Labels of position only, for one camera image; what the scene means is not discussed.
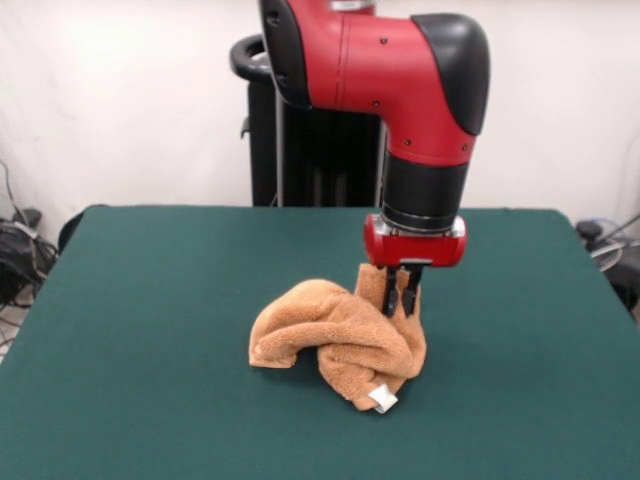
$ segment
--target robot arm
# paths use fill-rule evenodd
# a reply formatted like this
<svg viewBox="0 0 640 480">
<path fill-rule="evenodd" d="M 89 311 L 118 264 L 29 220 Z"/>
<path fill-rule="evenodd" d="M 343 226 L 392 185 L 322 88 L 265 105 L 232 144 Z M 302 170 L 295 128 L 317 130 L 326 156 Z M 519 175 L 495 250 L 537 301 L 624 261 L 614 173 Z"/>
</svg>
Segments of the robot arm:
<svg viewBox="0 0 640 480">
<path fill-rule="evenodd" d="M 464 252 L 457 213 L 487 102 L 485 35 L 461 15 L 350 15 L 327 0 L 260 7 L 284 101 L 375 113 L 387 126 L 382 214 L 367 218 L 365 245 L 373 264 L 389 267 L 390 313 L 395 269 L 409 268 L 417 288 L 420 266 L 452 266 Z"/>
</svg>

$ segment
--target white label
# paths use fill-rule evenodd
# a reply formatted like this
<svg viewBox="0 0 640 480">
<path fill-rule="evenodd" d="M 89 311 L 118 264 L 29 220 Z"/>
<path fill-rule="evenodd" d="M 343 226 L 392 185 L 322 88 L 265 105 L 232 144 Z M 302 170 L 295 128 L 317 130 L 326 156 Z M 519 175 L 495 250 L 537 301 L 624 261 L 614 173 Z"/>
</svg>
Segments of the white label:
<svg viewBox="0 0 640 480">
<path fill-rule="evenodd" d="M 391 393 L 386 383 L 369 392 L 369 398 L 378 402 L 376 407 L 378 413 L 387 413 L 391 407 L 398 403 L 398 397 Z"/>
</svg>

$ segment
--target black handle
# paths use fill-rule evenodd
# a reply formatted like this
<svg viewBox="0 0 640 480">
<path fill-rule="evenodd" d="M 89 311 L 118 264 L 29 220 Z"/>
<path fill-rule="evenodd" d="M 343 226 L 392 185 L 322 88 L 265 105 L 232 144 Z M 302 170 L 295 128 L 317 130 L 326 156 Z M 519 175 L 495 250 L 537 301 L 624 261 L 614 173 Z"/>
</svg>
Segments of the black handle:
<svg viewBox="0 0 640 480">
<path fill-rule="evenodd" d="M 253 58 L 265 51 L 262 35 L 252 35 L 237 42 L 229 54 L 231 70 L 245 80 L 259 83 L 273 83 L 271 66 L 267 56 Z"/>
</svg>

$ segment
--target black cable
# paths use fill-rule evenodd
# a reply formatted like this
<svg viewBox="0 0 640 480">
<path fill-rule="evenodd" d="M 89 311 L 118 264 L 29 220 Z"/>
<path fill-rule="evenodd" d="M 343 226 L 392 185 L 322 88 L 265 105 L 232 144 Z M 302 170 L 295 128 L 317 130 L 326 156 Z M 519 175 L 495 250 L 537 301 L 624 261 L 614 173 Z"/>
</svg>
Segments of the black cable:
<svg viewBox="0 0 640 480">
<path fill-rule="evenodd" d="M 20 328 L 20 327 L 22 326 L 22 324 L 21 324 L 21 323 L 15 323 L 15 322 L 12 322 L 11 320 L 7 320 L 7 319 L 6 319 L 6 318 L 4 318 L 4 317 L 0 317 L 0 322 L 2 322 L 2 323 L 6 323 L 7 325 L 10 325 L 10 326 L 12 326 L 12 327 L 16 327 L 16 328 Z"/>
<path fill-rule="evenodd" d="M 31 278 L 28 274 L 24 273 L 24 271 L 20 269 L 20 267 L 18 267 L 15 263 L 7 259 L 0 258 L 0 265 L 6 265 L 11 270 L 13 270 L 13 273 L 21 276 L 24 280 L 27 280 L 28 283 L 32 283 L 38 286 L 42 285 L 42 281 Z"/>
<path fill-rule="evenodd" d="M 18 303 L 16 302 L 15 298 L 13 298 L 9 301 L 9 306 L 13 308 L 19 308 L 21 310 L 29 310 L 31 307 L 33 307 L 33 303 Z"/>
<path fill-rule="evenodd" d="M 43 240 L 42 238 L 38 237 L 38 239 L 40 240 L 40 242 L 47 248 L 50 248 L 51 251 L 53 252 L 53 255 L 55 258 L 58 258 L 60 256 L 60 251 L 56 248 L 56 246 L 53 243 L 49 243 L 46 240 Z"/>
<path fill-rule="evenodd" d="M 617 235 L 618 233 L 622 232 L 624 229 L 630 227 L 631 225 L 633 225 L 634 223 L 636 223 L 638 220 L 640 220 L 640 212 L 634 216 L 631 220 L 629 220 L 627 223 L 624 223 L 623 225 L 620 225 L 618 228 L 616 228 L 614 231 L 606 234 L 604 237 L 602 237 L 601 239 L 599 239 L 593 246 L 592 249 L 596 249 L 598 248 L 600 245 L 602 245 L 604 242 L 606 242 L 607 240 L 609 240 L 611 237 Z"/>
<path fill-rule="evenodd" d="M 7 338 L 6 340 L 4 340 L 2 343 L 0 343 L 0 348 L 9 345 L 11 342 L 13 342 L 16 339 L 16 337 L 13 338 Z"/>
<path fill-rule="evenodd" d="M 0 223 L 0 232 L 2 232 L 3 229 L 7 229 L 10 230 L 12 232 L 16 232 L 18 235 L 21 235 L 24 237 L 24 240 L 26 240 L 26 242 L 28 243 L 32 243 L 33 244 L 33 248 L 37 251 L 37 253 L 39 254 L 40 258 L 42 259 L 42 261 L 44 262 L 45 265 L 45 272 L 43 273 L 49 273 L 49 271 L 51 270 L 51 268 L 53 268 L 53 265 L 57 259 L 57 255 L 55 254 L 51 254 L 49 252 L 45 253 L 43 252 L 43 246 L 45 248 L 51 248 L 55 250 L 55 247 L 53 245 L 51 245 L 49 242 L 41 239 L 40 237 L 36 237 L 35 239 L 32 238 L 31 236 L 29 236 L 27 234 L 27 232 L 25 232 L 22 228 L 14 225 L 13 223 L 9 223 L 9 222 L 2 222 Z M 9 243 L 0 243 L 0 251 L 2 249 L 9 249 L 13 252 L 15 252 L 18 256 L 22 256 L 23 252 L 21 252 L 20 250 L 18 250 L 14 245 L 11 245 Z M 36 274 L 38 273 L 38 262 L 37 262 L 37 255 L 33 255 L 33 253 L 31 255 L 29 255 L 29 259 L 30 259 L 30 263 L 32 263 L 32 267 L 34 270 L 36 270 Z"/>
<path fill-rule="evenodd" d="M 6 303 L 5 303 L 5 304 L 0 305 L 0 313 L 4 312 L 5 308 L 8 308 L 9 306 L 10 306 L 10 305 L 8 305 L 8 304 L 6 304 Z"/>
<path fill-rule="evenodd" d="M 7 195 L 9 195 L 9 199 L 11 200 L 11 203 L 13 204 L 13 209 L 16 211 L 18 216 L 20 218 L 22 218 L 24 223 L 27 224 L 28 223 L 27 219 L 24 218 L 24 216 L 22 215 L 22 212 L 20 211 L 20 209 L 16 205 L 15 198 L 13 198 L 13 192 L 11 191 L 11 182 L 9 181 L 9 167 L 7 167 L 7 164 L 4 163 L 4 161 L 2 159 L 0 159 L 0 166 L 2 166 L 2 168 L 4 168 L 4 185 L 5 185 L 5 188 L 7 189 Z"/>
<path fill-rule="evenodd" d="M 4 345 L 7 345 L 7 351 L 8 351 L 8 348 L 9 348 L 8 345 L 13 340 L 9 340 L 1 328 L 0 328 L 0 336 L 2 337 L 2 343 L 0 343 L 0 348 L 3 347 Z M 0 353 L 0 357 L 4 357 L 5 355 L 6 355 L 6 352 Z"/>
<path fill-rule="evenodd" d="M 29 252 L 28 256 L 25 255 L 24 252 L 20 251 L 16 246 L 8 244 L 8 243 L 0 243 L 0 259 L 2 259 L 2 255 L 7 253 L 7 250 L 9 252 L 13 252 L 14 254 L 16 254 L 18 257 L 25 259 L 26 261 L 29 262 L 29 267 L 32 272 L 34 272 L 36 275 L 38 274 L 42 274 L 42 272 L 40 272 L 40 270 L 38 269 L 38 265 L 37 265 L 37 256 L 33 254 L 33 252 Z M 12 257 L 7 257 L 8 262 L 10 262 Z M 22 271 L 20 271 L 21 275 L 25 278 L 29 277 L 29 274 L 26 274 Z"/>
</svg>

